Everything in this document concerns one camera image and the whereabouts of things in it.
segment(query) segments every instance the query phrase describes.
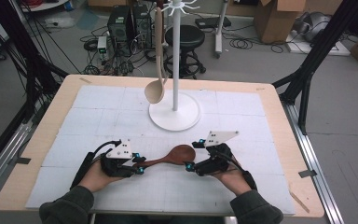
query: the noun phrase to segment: gray floor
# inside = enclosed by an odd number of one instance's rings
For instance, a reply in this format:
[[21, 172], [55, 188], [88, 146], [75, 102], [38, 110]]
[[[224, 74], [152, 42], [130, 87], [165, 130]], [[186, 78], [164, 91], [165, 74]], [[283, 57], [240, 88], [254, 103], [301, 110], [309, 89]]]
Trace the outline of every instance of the gray floor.
[[[62, 29], [51, 35], [74, 62], [83, 70], [87, 65], [87, 52], [79, 38], [90, 35], [94, 29], [106, 25], [103, 13], [90, 13], [79, 8], [70, 13], [77, 25]], [[197, 16], [183, 17], [183, 23], [193, 24]], [[232, 29], [252, 23], [249, 19], [230, 18]], [[255, 37], [253, 27], [235, 32], [246, 37]], [[47, 41], [50, 56], [60, 68], [77, 73], [75, 68]], [[345, 41], [350, 48], [352, 42]], [[283, 53], [271, 51], [270, 46], [253, 45], [251, 49], [234, 49], [228, 40], [223, 41], [223, 54], [214, 57], [214, 36], [209, 33], [205, 43], [196, 52], [207, 68], [198, 79], [239, 82], [272, 83], [297, 70], [306, 55], [289, 53], [285, 46]], [[130, 76], [154, 77], [154, 64], [146, 63]], [[24, 91], [10, 60], [0, 61], [0, 134], [12, 120], [24, 102]], [[336, 199], [345, 223], [358, 223], [358, 62], [352, 56], [328, 56], [317, 70], [310, 91], [307, 129], [315, 153], [324, 170], [330, 189]], [[11, 167], [0, 178], [0, 188], [6, 181]], [[36, 212], [0, 212], [0, 223], [39, 223]], [[286, 218], [283, 223], [328, 223], [321, 218]]]

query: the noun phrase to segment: hand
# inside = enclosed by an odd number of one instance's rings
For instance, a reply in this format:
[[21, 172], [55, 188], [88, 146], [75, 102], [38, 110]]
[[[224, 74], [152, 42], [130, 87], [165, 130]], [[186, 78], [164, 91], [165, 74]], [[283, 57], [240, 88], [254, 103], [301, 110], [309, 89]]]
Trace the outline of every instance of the hand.
[[91, 192], [103, 189], [108, 184], [123, 179], [124, 177], [111, 177], [106, 175], [101, 168], [101, 161], [94, 162], [78, 184]]
[[220, 182], [222, 182], [226, 188], [231, 190], [235, 195], [240, 196], [244, 192], [252, 190], [248, 183], [242, 176], [242, 172], [238, 170], [234, 165], [230, 164], [227, 168], [227, 171], [217, 174], [212, 174]]

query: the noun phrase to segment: person's left hand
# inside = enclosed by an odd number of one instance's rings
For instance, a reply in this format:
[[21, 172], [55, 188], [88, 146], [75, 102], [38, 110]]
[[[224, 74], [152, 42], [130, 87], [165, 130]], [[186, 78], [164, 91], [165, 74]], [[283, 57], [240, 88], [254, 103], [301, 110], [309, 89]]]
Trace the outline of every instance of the person's left hand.
[[103, 189], [108, 184], [123, 179], [124, 177], [111, 177], [106, 175], [101, 168], [101, 161], [94, 162], [78, 184], [91, 192]]

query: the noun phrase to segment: sleeve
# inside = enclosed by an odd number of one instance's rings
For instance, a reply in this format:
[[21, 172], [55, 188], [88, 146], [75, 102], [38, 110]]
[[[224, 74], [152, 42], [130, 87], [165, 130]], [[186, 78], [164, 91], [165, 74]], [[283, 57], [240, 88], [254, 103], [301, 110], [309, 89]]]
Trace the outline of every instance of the sleeve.
[[76, 186], [60, 199], [43, 203], [39, 208], [39, 216], [43, 224], [87, 224], [93, 204], [92, 193], [84, 187]]
[[243, 193], [230, 204], [239, 224], [277, 224], [283, 220], [282, 211], [269, 204], [256, 190]]

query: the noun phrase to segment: black stool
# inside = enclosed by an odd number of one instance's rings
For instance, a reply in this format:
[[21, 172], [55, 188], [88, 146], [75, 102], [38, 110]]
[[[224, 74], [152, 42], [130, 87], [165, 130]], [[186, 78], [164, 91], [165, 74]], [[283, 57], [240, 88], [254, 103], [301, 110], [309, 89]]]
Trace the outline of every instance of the black stool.
[[[194, 49], [202, 45], [205, 40], [205, 33], [203, 33], [199, 28], [191, 25], [181, 25], [180, 26], [180, 62], [179, 62], [179, 77], [189, 77], [192, 76], [196, 78], [196, 73], [205, 73], [206, 68], [200, 63], [197, 54], [194, 52]], [[173, 45], [173, 28], [169, 29], [165, 34], [165, 41], [172, 46]], [[192, 58], [193, 62], [188, 63], [187, 58]], [[172, 56], [170, 56], [164, 62], [164, 68], [166, 71], [171, 73], [172, 77]]]

